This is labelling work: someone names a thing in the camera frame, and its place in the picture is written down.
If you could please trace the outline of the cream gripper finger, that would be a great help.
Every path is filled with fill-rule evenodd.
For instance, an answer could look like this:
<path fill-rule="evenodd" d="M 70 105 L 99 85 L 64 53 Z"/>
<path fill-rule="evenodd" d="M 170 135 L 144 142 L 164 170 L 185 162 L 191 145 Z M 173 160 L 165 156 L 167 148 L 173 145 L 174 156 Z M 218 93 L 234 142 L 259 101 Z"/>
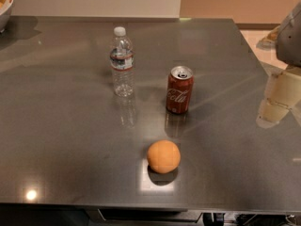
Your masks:
<path fill-rule="evenodd" d="M 269 73 L 256 123 L 264 129 L 278 125 L 292 113 L 301 126 L 301 68 L 287 67 Z"/>

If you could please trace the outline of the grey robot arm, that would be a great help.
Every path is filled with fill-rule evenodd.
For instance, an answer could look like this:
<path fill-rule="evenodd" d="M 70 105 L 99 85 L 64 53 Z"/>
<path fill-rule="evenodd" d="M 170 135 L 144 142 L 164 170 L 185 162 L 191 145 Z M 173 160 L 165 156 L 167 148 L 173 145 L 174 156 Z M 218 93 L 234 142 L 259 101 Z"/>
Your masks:
<path fill-rule="evenodd" d="M 285 70 L 270 69 L 264 99 L 260 103 L 257 124 L 271 128 L 292 112 L 300 121 L 301 101 L 301 3 L 285 17 L 277 30 L 277 59 L 284 62 Z"/>

